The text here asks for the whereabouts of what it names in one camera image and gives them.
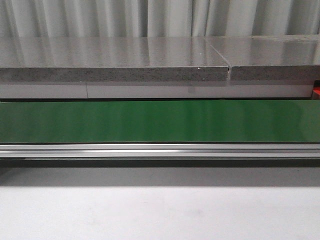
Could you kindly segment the green conveyor belt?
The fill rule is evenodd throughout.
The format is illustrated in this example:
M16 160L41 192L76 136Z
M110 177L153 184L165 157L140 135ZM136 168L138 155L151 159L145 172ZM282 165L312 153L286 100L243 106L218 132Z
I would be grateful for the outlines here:
M319 140L317 100L35 101L0 105L3 144Z

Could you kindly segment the grey stone slab right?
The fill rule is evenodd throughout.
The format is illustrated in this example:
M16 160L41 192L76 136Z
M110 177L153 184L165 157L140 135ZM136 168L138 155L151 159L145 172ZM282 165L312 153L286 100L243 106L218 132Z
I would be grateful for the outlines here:
M227 62L229 80L312 84L320 79L319 35L207 36Z

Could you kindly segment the grey stone slab left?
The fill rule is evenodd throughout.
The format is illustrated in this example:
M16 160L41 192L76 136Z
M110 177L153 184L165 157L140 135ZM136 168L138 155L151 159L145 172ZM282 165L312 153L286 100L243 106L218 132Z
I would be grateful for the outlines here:
M3 37L2 82L220 82L228 64L201 37Z

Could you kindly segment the grey stone slab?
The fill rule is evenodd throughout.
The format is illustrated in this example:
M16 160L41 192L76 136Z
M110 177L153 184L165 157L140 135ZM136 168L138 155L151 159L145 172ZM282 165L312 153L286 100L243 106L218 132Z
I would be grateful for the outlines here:
M229 80L312 84L320 79L319 35L207 36L227 62Z
M228 64L201 37L3 37L2 82L220 82Z

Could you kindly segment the red plastic tray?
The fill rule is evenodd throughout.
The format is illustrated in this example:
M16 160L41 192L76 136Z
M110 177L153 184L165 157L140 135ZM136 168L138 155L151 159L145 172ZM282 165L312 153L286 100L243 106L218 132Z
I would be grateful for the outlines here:
M320 87L316 86L312 90L312 99L313 100L320 100Z

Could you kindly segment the white curtain backdrop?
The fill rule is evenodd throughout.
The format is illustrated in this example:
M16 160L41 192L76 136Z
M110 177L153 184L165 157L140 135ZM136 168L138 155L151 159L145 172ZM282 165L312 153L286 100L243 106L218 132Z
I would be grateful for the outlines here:
M317 0L3 0L2 37L314 35Z

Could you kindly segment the aluminium conveyor side rail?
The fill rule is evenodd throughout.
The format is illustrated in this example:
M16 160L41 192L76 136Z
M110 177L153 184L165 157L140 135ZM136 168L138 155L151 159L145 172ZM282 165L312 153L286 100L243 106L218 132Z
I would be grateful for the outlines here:
M1 144L2 159L319 159L318 143Z

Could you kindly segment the white base panel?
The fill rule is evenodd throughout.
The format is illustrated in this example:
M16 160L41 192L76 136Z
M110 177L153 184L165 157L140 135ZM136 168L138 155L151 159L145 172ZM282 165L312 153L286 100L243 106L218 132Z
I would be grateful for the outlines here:
M2 82L2 99L309 98L315 82Z

